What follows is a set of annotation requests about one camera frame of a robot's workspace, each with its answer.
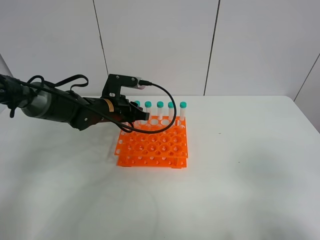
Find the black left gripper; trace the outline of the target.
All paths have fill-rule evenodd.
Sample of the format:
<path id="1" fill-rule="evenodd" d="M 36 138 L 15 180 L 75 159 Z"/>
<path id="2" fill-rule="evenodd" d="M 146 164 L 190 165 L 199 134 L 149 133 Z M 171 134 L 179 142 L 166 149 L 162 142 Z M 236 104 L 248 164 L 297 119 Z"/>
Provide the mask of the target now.
<path id="1" fill-rule="evenodd" d="M 148 121 L 149 112 L 140 110 L 135 101 L 128 100 L 124 95 L 119 99 L 114 97 L 100 97 L 103 107 L 102 113 L 120 123 L 134 123 L 135 121 Z"/>

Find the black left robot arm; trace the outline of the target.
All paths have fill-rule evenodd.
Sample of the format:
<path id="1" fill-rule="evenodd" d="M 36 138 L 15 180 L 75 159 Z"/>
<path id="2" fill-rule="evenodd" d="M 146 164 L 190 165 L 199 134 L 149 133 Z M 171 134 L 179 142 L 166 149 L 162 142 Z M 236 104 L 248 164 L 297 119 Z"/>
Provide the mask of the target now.
<path id="1" fill-rule="evenodd" d="M 21 82 L 17 78 L 1 75 L 0 103 L 10 109 L 11 118 L 20 108 L 30 118 L 67 123 L 80 131 L 98 123 L 116 121 L 132 125 L 135 121 L 149 119 L 148 112 L 121 94 L 122 87 L 139 89 L 139 78 L 110 74 L 99 98 L 82 97 L 71 89 L 59 89 L 82 77 L 77 74 L 52 83 L 42 76 L 38 76 L 39 82 L 35 82 L 33 77 L 28 82 Z"/>

